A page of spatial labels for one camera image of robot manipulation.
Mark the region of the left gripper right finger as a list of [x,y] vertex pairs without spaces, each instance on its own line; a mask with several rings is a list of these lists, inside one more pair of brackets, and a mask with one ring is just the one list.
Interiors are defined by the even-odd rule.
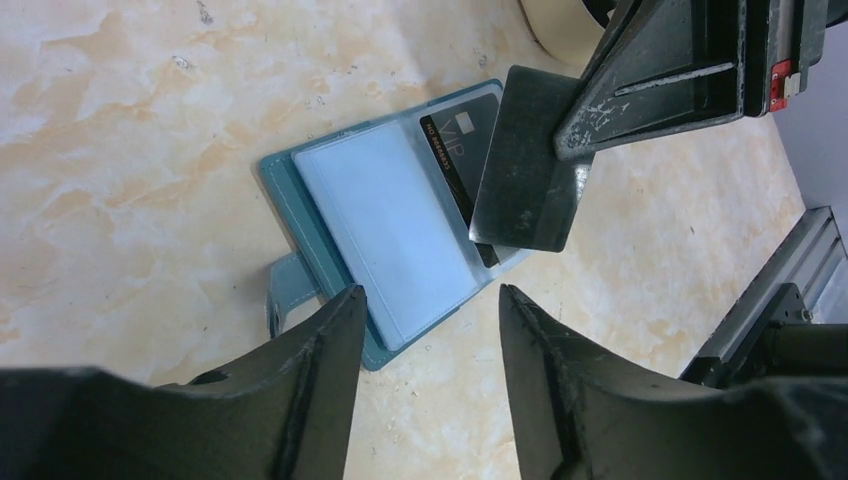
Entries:
[[714,389],[622,358],[518,287],[499,294],[524,479],[843,479],[847,382],[766,377]]

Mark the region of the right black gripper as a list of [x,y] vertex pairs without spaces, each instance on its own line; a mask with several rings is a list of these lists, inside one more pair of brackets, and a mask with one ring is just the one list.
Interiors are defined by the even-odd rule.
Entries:
[[828,19],[819,0],[618,2],[554,135],[557,157],[785,109],[822,57]]

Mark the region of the black credit card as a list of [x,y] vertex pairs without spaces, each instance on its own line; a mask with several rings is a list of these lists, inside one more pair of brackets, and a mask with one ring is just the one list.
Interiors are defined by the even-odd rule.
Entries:
[[579,204],[577,162],[557,157],[554,136],[578,93],[572,77],[514,65],[503,87],[476,195],[469,238],[480,244],[564,250]]

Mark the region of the dark card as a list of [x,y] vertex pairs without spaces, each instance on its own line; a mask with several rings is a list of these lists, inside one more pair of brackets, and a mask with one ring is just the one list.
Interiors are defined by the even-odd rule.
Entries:
[[471,266],[484,271],[500,263],[499,254],[470,240],[469,229],[500,100],[495,90],[468,91],[411,110],[448,238]]

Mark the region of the blue leather card holder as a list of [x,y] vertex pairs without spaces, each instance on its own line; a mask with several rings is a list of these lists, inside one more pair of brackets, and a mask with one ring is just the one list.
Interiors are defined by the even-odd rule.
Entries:
[[[500,81],[488,80],[429,102],[481,90],[503,93]],[[428,180],[412,109],[259,162],[259,178],[295,242],[271,268],[272,336],[307,300],[361,285],[368,307],[362,364],[376,371],[527,257],[493,246],[500,263],[486,271],[463,258]]]

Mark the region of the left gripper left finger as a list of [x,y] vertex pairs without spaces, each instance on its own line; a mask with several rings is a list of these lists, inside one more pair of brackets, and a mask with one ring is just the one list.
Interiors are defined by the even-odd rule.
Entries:
[[95,367],[1,373],[5,479],[340,479],[367,319],[351,286],[186,384]]

